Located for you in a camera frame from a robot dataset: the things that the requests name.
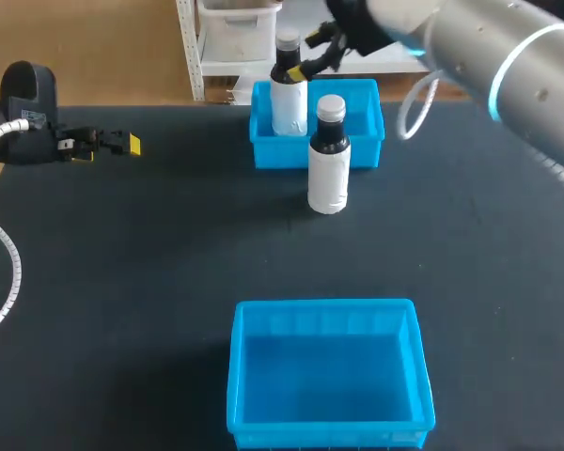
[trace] white container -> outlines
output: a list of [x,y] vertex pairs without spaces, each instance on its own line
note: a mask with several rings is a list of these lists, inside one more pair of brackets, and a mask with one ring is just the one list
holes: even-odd
[[274,59],[275,16],[281,8],[282,4],[268,0],[198,0],[211,58],[222,62]]

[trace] blue plastic bin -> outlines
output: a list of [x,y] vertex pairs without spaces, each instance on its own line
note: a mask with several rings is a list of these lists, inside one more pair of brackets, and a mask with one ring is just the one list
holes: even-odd
[[411,301],[237,306],[227,428],[239,449],[421,447],[433,427]]
[[345,130],[351,139],[351,167],[378,167],[384,140],[383,110],[374,80],[316,80],[308,86],[307,136],[275,136],[270,83],[253,87],[249,132],[257,169],[307,168],[309,139],[316,131],[318,100],[338,94],[347,103]]

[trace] black table surface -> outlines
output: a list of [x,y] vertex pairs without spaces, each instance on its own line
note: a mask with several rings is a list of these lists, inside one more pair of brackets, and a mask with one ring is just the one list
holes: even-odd
[[[23,289],[0,327],[0,450],[227,450],[243,300],[406,297],[437,426],[426,449],[564,449],[564,187],[469,103],[352,173],[316,215],[306,172],[252,167],[242,107],[70,108],[142,158],[8,167]],[[10,266],[0,244],[0,306]]]

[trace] bottle in bin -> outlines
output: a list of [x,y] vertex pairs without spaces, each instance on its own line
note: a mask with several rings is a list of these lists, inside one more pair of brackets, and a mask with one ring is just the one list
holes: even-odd
[[309,143],[307,200],[323,214],[347,206],[351,142],[345,133],[345,101],[336,95],[318,102],[318,129]]
[[271,72],[272,128],[279,136],[307,134],[307,81],[294,82],[287,70],[301,63],[301,36],[287,28],[275,34],[275,65]]

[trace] metal shelf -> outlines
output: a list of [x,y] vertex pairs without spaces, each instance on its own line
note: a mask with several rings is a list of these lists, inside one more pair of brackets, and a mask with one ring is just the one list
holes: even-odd
[[[318,0],[285,0],[284,7],[277,14],[277,26],[292,26],[298,28],[301,36],[306,36],[321,22],[330,20],[325,2]],[[203,75],[267,75],[274,61],[221,62],[211,57],[209,36],[202,30],[198,40],[198,51],[201,55]],[[321,55],[323,48],[309,49],[303,44],[301,57],[313,59]],[[400,44],[396,43],[375,54],[362,57],[358,53],[345,56],[338,73],[390,73],[390,72],[420,72],[426,70],[417,59]]]
[[[211,57],[210,38],[207,31],[201,30],[196,39],[194,21],[195,0],[177,0],[180,31],[184,44],[184,51],[188,62],[190,82],[196,101],[204,101],[203,76],[241,76],[266,78],[274,61],[221,62]],[[292,26],[298,28],[302,36],[313,31],[321,22],[330,20],[331,16],[322,0],[285,0],[284,7],[277,14],[278,26]],[[301,48],[303,58],[314,59],[321,55],[323,48],[309,49],[306,45]],[[420,64],[400,44],[393,44],[375,54],[361,57],[357,53],[348,54],[338,73],[393,73],[393,72],[421,72],[426,68]]]

